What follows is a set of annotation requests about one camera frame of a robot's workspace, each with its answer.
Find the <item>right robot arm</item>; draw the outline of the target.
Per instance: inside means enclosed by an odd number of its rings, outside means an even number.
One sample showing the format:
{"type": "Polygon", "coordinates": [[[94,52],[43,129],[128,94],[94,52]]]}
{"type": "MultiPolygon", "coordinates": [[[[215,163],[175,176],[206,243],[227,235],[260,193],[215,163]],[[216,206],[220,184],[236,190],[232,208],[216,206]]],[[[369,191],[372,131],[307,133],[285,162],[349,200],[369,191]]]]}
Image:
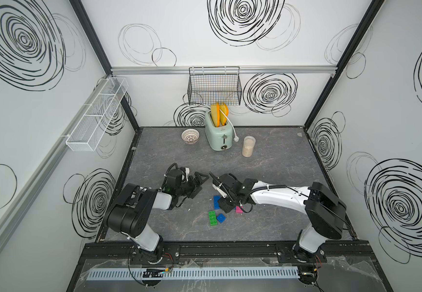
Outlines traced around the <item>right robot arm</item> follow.
{"type": "Polygon", "coordinates": [[[220,194],[220,209],[225,213],[244,205],[272,205],[306,215],[308,226],[299,232],[292,247],[294,258],[302,263],[315,261],[321,246],[328,240],[340,240],[346,225],[346,204],[320,182],[311,186],[289,187],[256,179],[237,180],[226,173],[212,178],[212,187],[220,194]]]}

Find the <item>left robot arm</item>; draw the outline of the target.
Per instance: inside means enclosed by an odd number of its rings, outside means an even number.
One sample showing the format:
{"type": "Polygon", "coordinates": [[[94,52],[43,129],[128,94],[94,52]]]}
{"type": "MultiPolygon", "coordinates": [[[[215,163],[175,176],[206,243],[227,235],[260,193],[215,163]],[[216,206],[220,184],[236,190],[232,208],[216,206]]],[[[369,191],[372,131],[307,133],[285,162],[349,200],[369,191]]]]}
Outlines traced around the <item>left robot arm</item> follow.
{"type": "Polygon", "coordinates": [[[172,164],[158,189],[128,183],[106,210],[102,224],[127,237],[139,253],[150,261],[159,261],[164,254],[163,238],[149,225],[151,211],[172,210],[181,206],[180,199],[193,199],[202,190],[209,176],[190,174],[188,167],[172,164]]]}

